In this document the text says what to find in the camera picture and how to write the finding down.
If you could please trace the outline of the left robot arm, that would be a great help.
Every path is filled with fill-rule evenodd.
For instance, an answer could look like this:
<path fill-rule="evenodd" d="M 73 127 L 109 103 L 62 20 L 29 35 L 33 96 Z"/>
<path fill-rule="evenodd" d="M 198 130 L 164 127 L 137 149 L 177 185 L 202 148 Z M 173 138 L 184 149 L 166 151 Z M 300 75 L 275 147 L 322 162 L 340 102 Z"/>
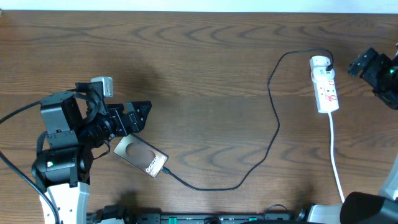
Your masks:
<path fill-rule="evenodd" d="M 37 150 L 32 174 L 55 209 L 57 223 L 86 223 L 92 150 L 144 129 L 152 103 L 104 102 L 101 91 L 63 91 L 44 98 L 40 110 L 49 149 Z"/>

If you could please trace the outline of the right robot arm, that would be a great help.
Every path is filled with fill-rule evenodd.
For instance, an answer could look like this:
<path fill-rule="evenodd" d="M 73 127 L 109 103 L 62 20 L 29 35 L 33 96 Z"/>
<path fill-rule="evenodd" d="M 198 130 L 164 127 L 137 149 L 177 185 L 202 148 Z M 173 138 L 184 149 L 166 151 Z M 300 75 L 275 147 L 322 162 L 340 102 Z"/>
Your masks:
<path fill-rule="evenodd" d="M 334 127 L 331 113 L 336 111 L 333 62 L 324 56 L 310 59 L 311 79 L 314 85 L 317 110 L 327 114 L 330 122 L 330 159 L 341 203 L 312 205 L 300 214 L 307 223 L 397 223 L 397 160 L 377 195 L 352 192 L 343 195 L 334 155 Z M 359 76 L 372 88 L 373 93 L 390 109 L 397 109 L 397 56 L 393 59 L 373 48 L 365 50 L 349 65 L 348 73 Z"/>

